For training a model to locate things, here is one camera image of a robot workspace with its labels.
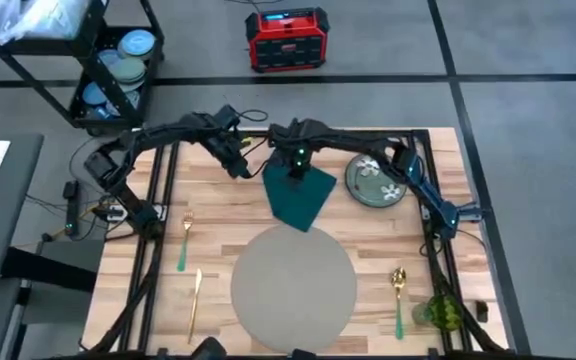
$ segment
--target red power station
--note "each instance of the red power station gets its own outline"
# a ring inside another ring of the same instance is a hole
[[[246,19],[257,72],[311,69],[326,61],[328,14],[322,8],[264,11]]]

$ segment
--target gold knife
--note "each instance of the gold knife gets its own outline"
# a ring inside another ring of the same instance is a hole
[[[199,301],[199,288],[201,288],[201,281],[203,280],[201,269],[197,269],[197,277],[195,278],[195,298],[192,301],[192,313],[190,314],[190,325],[188,326],[188,344],[192,340],[192,333],[195,331],[195,316],[197,315],[197,302]]]

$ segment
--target wooden table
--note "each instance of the wooden table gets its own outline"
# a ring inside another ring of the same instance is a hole
[[[454,129],[434,128],[429,133],[443,196],[456,204],[470,201]],[[262,146],[250,154],[250,168],[260,166],[270,151]],[[338,179],[314,226],[339,240],[348,251],[358,284],[350,322],[339,340],[322,353],[423,355],[429,347],[441,349],[439,331],[417,326],[411,317],[412,307],[433,295],[428,260],[419,254],[423,232],[417,199],[407,192],[399,204],[387,209],[368,208],[352,200],[343,184],[343,174],[353,156],[324,149],[313,157],[314,166]],[[129,178],[129,185],[142,198],[146,196],[153,157],[154,152],[144,153]],[[172,196],[148,352],[154,354],[159,347],[167,347],[171,354],[188,354],[205,337],[214,336],[229,355],[271,353],[241,326],[230,298],[230,280],[238,255],[255,235],[278,223],[270,212],[261,176],[232,180],[201,146],[182,144]],[[187,269],[180,273],[176,265],[183,238],[182,217],[190,209],[195,213],[195,223],[188,243]],[[460,229],[481,237],[477,225],[462,224]],[[122,231],[129,229],[118,229],[115,234]],[[467,306],[474,309],[475,300],[486,301],[489,322],[482,326],[495,341],[507,346],[484,247],[477,239],[458,233],[453,248]],[[123,308],[135,249],[136,237],[106,245],[84,345],[97,343]],[[408,273],[402,304],[403,341],[394,337],[395,298],[389,283],[389,273],[397,266],[403,266]],[[204,283],[195,335],[188,345],[187,328],[198,268],[204,272]],[[131,348],[136,348],[140,310],[135,319]]]

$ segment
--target black floor stripe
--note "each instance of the black floor stripe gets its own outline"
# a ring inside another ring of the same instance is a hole
[[[461,74],[461,75],[324,75],[233,76],[156,79],[154,86],[225,86],[289,84],[433,84],[433,83],[576,82],[576,74]],[[76,87],[77,80],[44,80],[51,88]],[[0,80],[0,89],[24,89],[23,80]]]
[[[468,156],[468,161],[470,163],[473,181],[475,182],[475,188],[479,197],[479,203],[482,208],[490,210],[490,213],[486,215],[485,231],[488,235],[488,241],[490,244],[489,253],[493,257],[492,260],[496,270],[495,275],[498,282],[498,289],[501,290],[503,297],[503,306],[506,313],[505,319],[507,319],[508,322],[506,325],[508,325],[508,329],[510,330],[509,338],[511,339],[512,346],[518,353],[530,354],[528,335],[526,334],[523,318],[519,309],[519,303],[517,301],[517,294],[515,293],[515,288],[510,276],[510,269],[508,267],[506,254],[504,252],[501,236],[499,234],[497,220],[491,206],[492,201],[490,199],[490,193],[488,192],[488,186],[486,184],[486,177],[484,174],[483,166],[481,164],[479,150],[477,149],[477,144],[475,143],[472,124],[470,122],[470,117],[468,116],[468,110],[466,109],[466,102],[461,91],[461,86],[456,80],[455,75],[457,70],[455,68],[455,62],[450,51],[448,36],[441,19],[441,14],[439,13],[437,1],[428,0],[428,7],[430,9],[432,20],[435,25],[435,31],[437,32],[437,39],[439,40],[441,55],[446,66],[446,73],[451,78],[450,90],[452,93],[453,101],[455,103],[457,119],[459,121],[464,145],[466,147],[466,155]]]

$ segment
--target floor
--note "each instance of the floor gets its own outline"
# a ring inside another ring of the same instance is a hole
[[[167,58],[159,77],[175,81],[155,89],[150,124],[174,121],[191,110],[215,111],[229,102],[238,109],[265,109],[277,123],[312,117],[335,126],[458,127],[473,174],[482,170],[485,175],[489,194],[480,196],[489,195],[494,207],[532,352],[576,357],[576,1],[286,0],[265,5],[316,4],[328,11],[332,24],[327,64],[278,76],[364,76],[363,81],[285,85],[242,80],[225,85],[231,79],[225,77],[255,76],[247,65],[243,29],[252,7],[222,0],[151,2],[166,34]],[[437,13],[429,4],[437,4],[447,42],[438,40],[444,34],[437,36]],[[140,14],[136,0],[116,0],[107,18],[111,24],[145,23]],[[76,62],[62,60],[26,57],[22,63],[42,80],[77,79]],[[379,78],[384,74],[448,74],[450,81]],[[189,77],[211,84],[183,85]],[[88,137],[14,80],[19,79],[0,61],[0,133],[46,136],[29,193],[61,203],[62,184],[70,178],[68,160]],[[73,89],[50,90],[66,103]],[[94,146],[88,145],[75,158],[81,175],[81,159]],[[98,195],[91,190],[89,196]],[[36,242],[61,223],[60,217],[27,204],[14,242]],[[90,250],[71,255],[71,261],[97,261],[102,235],[99,229],[75,244]],[[62,253],[71,250],[64,247]],[[62,256],[59,251],[54,256]],[[508,291],[504,286],[498,290]],[[77,350],[86,299],[75,302],[83,309],[77,316],[38,306],[33,313],[38,324],[29,327],[21,358]]]

